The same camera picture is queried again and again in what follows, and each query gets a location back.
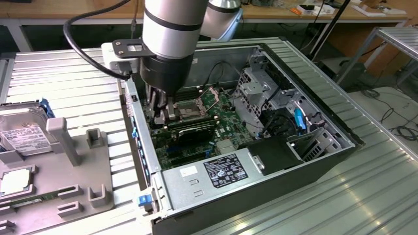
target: hard drive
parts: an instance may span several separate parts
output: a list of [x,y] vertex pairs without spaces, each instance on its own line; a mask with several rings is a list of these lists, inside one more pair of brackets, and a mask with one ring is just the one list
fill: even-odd
[[0,105],[0,152],[16,150],[21,156],[50,151],[57,140],[45,130],[46,119],[53,118],[48,101]]

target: motherboard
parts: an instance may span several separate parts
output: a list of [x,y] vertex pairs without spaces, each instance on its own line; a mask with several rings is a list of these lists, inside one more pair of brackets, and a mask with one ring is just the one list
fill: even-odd
[[252,141],[231,101],[223,89],[208,87],[197,98],[175,103],[179,120],[158,128],[152,128],[152,118],[145,112],[164,170],[232,152]]

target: hard drive label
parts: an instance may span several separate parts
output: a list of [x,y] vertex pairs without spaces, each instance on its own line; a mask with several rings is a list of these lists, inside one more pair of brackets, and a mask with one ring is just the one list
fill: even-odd
[[215,188],[220,188],[248,178],[236,154],[211,160],[203,163],[203,165]]
[[48,148],[49,141],[40,127],[30,127],[10,131],[1,131],[1,138],[6,140],[20,153]]

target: warning label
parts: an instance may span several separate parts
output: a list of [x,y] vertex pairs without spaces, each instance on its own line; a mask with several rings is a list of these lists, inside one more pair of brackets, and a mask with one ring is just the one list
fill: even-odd
[[215,188],[248,178],[236,154],[211,160],[203,163],[203,165]]
[[49,147],[49,141],[38,126],[1,131],[0,134],[1,138],[8,141],[13,149],[20,153]]

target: open computer chassis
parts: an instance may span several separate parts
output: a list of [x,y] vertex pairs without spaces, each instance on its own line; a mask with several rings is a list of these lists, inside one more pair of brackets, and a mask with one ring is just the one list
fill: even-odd
[[[244,69],[237,75],[223,68],[216,80],[209,75],[219,61]],[[205,78],[211,86],[203,88]],[[136,173],[152,197],[138,220],[153,234],[189,234],[265,203],[315,182],[363,145],[265,44],[197,48],[179,94],[180,113],[207,114],[195,104],[212,111],[205,126],[181,132],[169,124],[152,125],[140,76],[125,83]],[[162,143],[156,135],[165,136]],[[171,155],[187,143],[192,153]]]

